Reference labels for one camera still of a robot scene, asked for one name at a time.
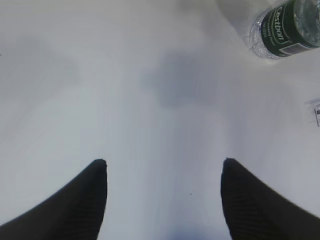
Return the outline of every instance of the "white table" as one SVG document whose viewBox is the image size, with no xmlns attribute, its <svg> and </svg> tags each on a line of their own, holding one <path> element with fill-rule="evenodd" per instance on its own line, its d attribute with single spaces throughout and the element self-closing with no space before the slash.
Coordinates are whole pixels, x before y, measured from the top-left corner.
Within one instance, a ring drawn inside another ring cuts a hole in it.
<svg viewBox="0 0 320 240">
<path fill-rule="evenodd" d="M 274 63 L 249 0 L 0 0 L 0 224 L 108 161 L 99 239 L 230 240 L 226 157 L 320 216 L 320 50 Z"/>
</svg>

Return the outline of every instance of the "water bottle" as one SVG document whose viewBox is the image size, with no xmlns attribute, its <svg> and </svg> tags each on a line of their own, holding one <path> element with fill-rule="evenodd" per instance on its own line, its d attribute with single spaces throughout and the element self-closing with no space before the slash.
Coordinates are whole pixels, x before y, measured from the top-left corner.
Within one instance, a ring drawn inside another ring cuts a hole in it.
<svg viewBox="0 0 320 240">
<path fill-rule="evenodd" d="M 262 13 L 250 30 L 259 57 L 281 59 L 320 47 L 320 0 L 289 0 Z"/>
</svg>

